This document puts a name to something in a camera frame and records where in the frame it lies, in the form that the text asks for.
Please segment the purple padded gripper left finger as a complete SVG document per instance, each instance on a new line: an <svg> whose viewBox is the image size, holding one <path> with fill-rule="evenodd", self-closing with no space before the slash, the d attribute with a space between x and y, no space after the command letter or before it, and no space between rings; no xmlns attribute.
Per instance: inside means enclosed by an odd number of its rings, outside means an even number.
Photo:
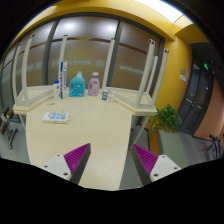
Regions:
<svg viewBox="0 0 224 224"><path fill-rule="evenodd" d="M56 154L42 168L74 184L79 184L90 154L91 144L87 143L65 155Z"/></svg>

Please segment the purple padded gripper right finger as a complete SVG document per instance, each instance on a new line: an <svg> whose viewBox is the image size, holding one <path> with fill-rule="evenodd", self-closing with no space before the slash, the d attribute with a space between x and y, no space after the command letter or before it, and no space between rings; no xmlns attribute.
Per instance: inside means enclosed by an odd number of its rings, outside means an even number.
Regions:
<svg viewBox="0 0 224 224"><path fill-rule="evenodd" d="M157 156L136 144L133 145L131 153L143 185L148 185L180 170L180 167L168 156L164 154Z"/></svg>

